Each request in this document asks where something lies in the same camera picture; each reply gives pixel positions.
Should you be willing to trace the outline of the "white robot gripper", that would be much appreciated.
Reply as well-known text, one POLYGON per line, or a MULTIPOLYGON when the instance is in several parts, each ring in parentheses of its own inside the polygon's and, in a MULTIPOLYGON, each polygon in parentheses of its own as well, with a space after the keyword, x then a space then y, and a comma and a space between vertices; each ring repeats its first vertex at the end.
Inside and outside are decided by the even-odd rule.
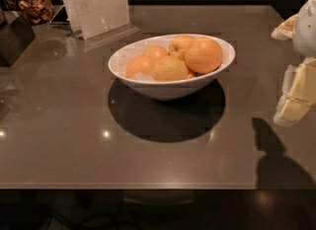
POLYGON ((308 0, 298 14, 276 27, 272 38, 292 39, 294 48, 307 57, 298 66, 287 67, 276 106, 275 124, 291 127, 316 104, 316 0, 308 0))

